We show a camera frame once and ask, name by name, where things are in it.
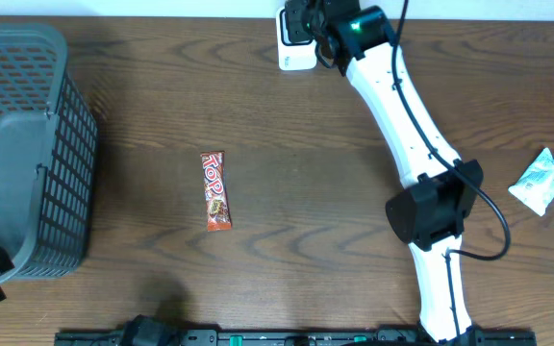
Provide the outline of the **red Top chocolate bar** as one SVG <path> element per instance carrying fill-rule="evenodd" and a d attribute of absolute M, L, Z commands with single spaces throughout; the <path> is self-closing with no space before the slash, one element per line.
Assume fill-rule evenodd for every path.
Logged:
<path fill-rule="evenodd" d="M 223 159 L 222 151 L 201 154 L 209 232 L 231 230 L 233 226 L 224 180 Z"/>

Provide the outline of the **teal wet wipes pack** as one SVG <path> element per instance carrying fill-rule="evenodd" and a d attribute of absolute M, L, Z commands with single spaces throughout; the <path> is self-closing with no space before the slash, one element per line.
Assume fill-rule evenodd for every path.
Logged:
<path fill-rule="evenodd" d="M 508 191 L 538 216 L 554 199 L 554 157 L 544 148 Z"/>

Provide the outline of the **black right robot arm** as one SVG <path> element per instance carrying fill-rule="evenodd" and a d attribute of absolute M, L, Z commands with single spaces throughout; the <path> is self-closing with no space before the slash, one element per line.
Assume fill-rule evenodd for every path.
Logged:
<path fill-rule="evenodd" d="M 480 165 L 462 162 L 442 137 L 408 74 L 396 32 L 378 6 L 288 1 L 280 27 L 289 45 L 314 42 L 315 58 L 337 68 L 371 110 L 403 186 L 386 203 L 386 214 L 414 258 L 419 323 L 438 343 L 457 340 L 472 325 L 457 252 L 476 198 L 458 176 L 480 185 Z"/>

